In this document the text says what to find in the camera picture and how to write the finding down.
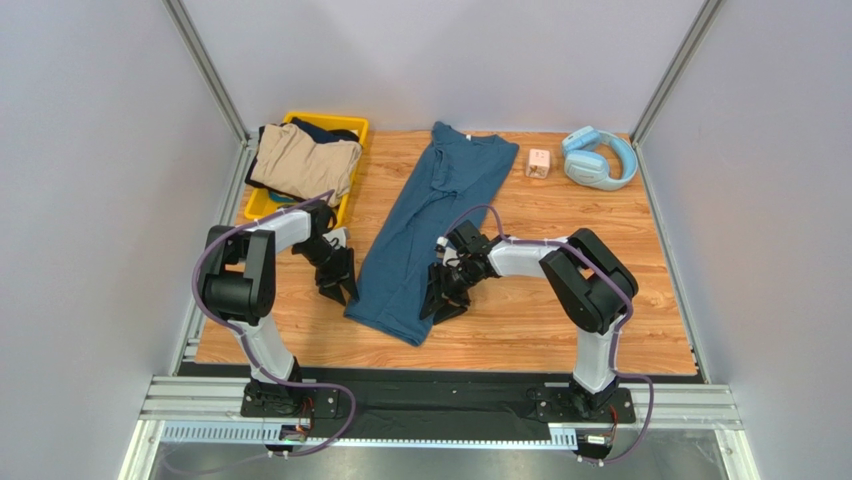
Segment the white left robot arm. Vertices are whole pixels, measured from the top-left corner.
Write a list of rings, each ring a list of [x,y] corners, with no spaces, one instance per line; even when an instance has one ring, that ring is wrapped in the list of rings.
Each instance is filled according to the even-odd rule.
[[[224,326],[251,368],[244,390],[246,417],[306,414],[313,391],[296,356],[284,345],[272,317],[276,257],[302,256],[315,270],[318,293],[341,305],[359,297],[354,250],[336,215],[321,199],[279,209],[252,223],[212,227],[193,271],[193,296],[205,316]]]

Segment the blue t-shirt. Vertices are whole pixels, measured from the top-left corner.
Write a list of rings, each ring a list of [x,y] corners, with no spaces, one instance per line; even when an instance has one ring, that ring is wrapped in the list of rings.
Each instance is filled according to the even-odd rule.
[[[511,172],[518,144],[498,135],[469,136],[437,121],[430,142],[368,251],[357,280],[359,298],[346,318],[412,346],[421,345],[432,317],[420,311],[427,292],[434,246],[451,223],[466,215],[484,220],[472,207],[493,201]]]

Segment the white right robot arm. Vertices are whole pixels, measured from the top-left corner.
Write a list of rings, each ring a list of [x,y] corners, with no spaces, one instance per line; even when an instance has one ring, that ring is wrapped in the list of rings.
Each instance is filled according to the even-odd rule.
[[[490,239],[465,220],[437,240],[436,251],[422,320],[438,324],[466,313],[470,289],[486,279],[545,279],[577,328],[569,406],[584,418],[607,411],[618,387],[617,336],[632,315],[638,282],[592,230],[557,239]]]

